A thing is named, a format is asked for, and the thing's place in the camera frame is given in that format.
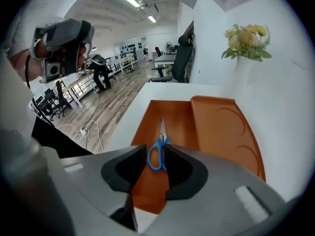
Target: wooden floor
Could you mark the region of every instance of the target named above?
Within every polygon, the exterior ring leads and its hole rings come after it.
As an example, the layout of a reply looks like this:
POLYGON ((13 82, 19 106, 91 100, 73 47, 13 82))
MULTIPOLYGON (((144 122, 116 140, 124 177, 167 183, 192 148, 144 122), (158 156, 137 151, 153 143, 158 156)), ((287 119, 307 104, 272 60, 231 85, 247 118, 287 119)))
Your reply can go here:
POLYGON ((139 69, 129 74, 116 74, 116 80, 110 80, 112 84, 111 90, 105 91, 101 95, 97 94, 96 90, 87 94, 81 100, 84 106, 83 109, 73 101, 71 103, 73 109, 66 110, 64 113, 65 117, 56 119, 54 121, 55 127, 83 148, 85 148, 88 140, 87 150, 90 152, 95 154, 102 153, 98 139, 98 129, 95 123, 92 122, 87 126, 90 130, 88 139, 81 138, 72 126, 60 126, 71 124, 79 131, 89 119, 94 120, 98 123, 100 139, 103 147, 105 147, 128 106, 144 84, 156 74, 151 70, 154 66, 152 62, 143 60, 138 63, 138 66, 139 69))

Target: orange tray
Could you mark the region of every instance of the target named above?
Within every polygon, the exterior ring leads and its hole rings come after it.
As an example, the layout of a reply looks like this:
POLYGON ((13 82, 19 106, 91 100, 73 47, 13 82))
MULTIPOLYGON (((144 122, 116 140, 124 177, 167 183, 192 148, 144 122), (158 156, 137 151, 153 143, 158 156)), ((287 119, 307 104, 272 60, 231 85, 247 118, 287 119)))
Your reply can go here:
MULTIPOLYGON (((146 144, 149 150, 159 138, 162 116, 171 144, 229 159, 265 180, 257 142, 234 100, 195 96, 191 101, 151 101, 131 145, 146 144)), ((151 162, 158 165, 157 153, 151 162)), ((146 165, 131 192, 133 205, 159 214, 168 189, 167 172, 146 165)))

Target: scissors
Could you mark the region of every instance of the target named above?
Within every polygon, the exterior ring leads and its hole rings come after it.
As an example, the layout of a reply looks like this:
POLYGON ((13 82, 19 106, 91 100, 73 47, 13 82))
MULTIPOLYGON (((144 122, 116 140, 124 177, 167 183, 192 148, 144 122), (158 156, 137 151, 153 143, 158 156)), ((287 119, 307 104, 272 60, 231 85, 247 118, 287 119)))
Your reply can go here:
POLYGON ((157 139, 157 142, 149 149, 148 156, 147 156, 148 165, 149 165, 150 169, 153 171, 159 171, 161 169, 164 169, 166 171, 166 167, 164 165, 164 157, 162 156, 162 149, 165 147, 165 144, 171 144, 171 143, 170 143, 169 139, 167 138, 166 129, 165 129, 165 121, 164 121, 164 118, 162 117, 161 124, 160 124, 160 136, 157 139), (159 166, 157 168, 153 167, 151 164, 151 161, 150 161, 150 154, 154 148, 158 149, 159 166))

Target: scissor blade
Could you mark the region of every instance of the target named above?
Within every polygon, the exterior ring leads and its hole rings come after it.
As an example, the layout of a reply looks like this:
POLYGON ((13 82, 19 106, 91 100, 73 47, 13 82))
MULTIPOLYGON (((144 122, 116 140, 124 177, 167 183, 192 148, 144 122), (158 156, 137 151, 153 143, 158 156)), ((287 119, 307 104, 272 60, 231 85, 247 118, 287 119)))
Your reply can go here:
POLYGON ((161 125, 160 125, 160 134, 163 135, 163 142, 166 140, 167 136, 166 136, 166 129, 165 129, 165 120, 162 117, 161 119, 161 125))

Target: white vase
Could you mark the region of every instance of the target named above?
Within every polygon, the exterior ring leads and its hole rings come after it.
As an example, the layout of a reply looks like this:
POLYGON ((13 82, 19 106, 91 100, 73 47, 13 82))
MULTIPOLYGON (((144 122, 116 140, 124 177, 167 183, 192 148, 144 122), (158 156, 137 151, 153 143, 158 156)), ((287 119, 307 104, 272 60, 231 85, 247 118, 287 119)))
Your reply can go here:
POLYGON ((243 56, 237 56, 237 63, 233 76, 223 88, 223 97, 237 100, 238 98, 245 96, 247 91, 251 90, 249 75, 255 62, 257 61, 243 56))

